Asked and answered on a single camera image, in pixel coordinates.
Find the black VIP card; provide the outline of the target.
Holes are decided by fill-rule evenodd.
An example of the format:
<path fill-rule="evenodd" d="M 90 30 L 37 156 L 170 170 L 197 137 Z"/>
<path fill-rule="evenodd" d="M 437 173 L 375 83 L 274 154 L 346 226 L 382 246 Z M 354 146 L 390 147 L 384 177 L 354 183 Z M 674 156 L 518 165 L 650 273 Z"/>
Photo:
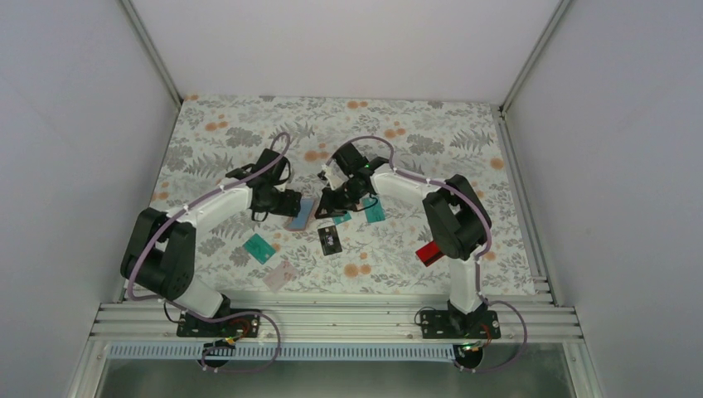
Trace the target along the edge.
<path fill-rule="evenodd" d="M 342 244 L 335 225 L 318 228 L 318 237 L 325 256 L 342 252 Z"/>

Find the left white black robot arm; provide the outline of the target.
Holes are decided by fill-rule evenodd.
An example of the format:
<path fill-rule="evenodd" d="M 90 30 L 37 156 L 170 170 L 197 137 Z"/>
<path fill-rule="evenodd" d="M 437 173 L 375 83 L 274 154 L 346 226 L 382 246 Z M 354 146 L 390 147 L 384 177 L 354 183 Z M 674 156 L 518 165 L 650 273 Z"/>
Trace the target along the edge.
<path fill-rule="evenodd" d="M 164 299 L 196 317 L 209 335 L 224 333 L 230 326 L 230 301 L 195 276 L 198 238 L 243 211 L 297 216 L 302 195 L 285 188 L 290 173 L 290 161 L 266 148 L 256 163 L 228 172 L 217 188 L 191 203 L 170 211 L 141 211 L 120 268 L 128 298 Z"/>

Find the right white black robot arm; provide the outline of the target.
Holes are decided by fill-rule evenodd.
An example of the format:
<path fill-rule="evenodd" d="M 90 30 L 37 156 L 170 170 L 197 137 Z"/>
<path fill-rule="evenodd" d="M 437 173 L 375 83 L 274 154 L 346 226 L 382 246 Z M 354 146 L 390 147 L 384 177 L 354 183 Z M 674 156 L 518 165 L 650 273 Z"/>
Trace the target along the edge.
<path fill-rule="evenodd" d="M 368 159 L 353 141 L 322 165 L 318 177 L 326 183 L 318 219 L 342 216 L 363 197 L 394 197 L 420 205 L 439 256 L 449 260 L 450 329 L 458 337 L 470 337 L 480 328 L 488 310 L 480 262 L 492 245 L 492 223 L 465 177 L 437 180 L 397 167 L 393 157 Z"/>

